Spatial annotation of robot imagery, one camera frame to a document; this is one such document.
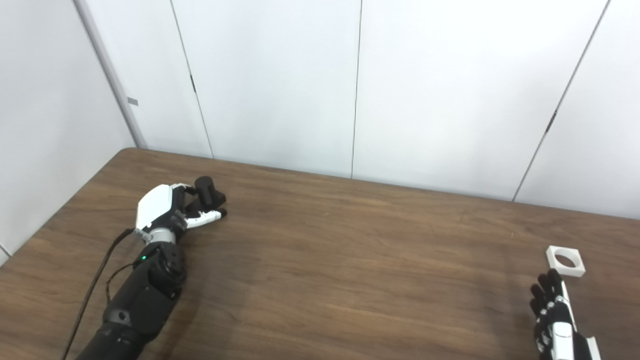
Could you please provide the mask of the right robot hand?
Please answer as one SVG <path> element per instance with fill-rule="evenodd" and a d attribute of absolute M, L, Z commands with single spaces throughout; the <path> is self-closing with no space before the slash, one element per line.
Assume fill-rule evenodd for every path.
<path fill-rule="evenodd" d="M 540 360 L 601 360 L 595 337 L 578 331 L 565 281 L 555 268 L 530 287 L 534 341 Z"/>

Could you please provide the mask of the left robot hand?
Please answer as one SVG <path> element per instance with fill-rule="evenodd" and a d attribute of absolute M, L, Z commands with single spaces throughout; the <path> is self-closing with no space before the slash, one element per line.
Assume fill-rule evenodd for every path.
<path fill-rule="evenodd" d="M 134 233 L 146 243 L 176 243 L 187 230 L 224 218 L 226 201 L 209 177 L 197 178 L 192 186 L 160 184 L 138 202 Z"/>

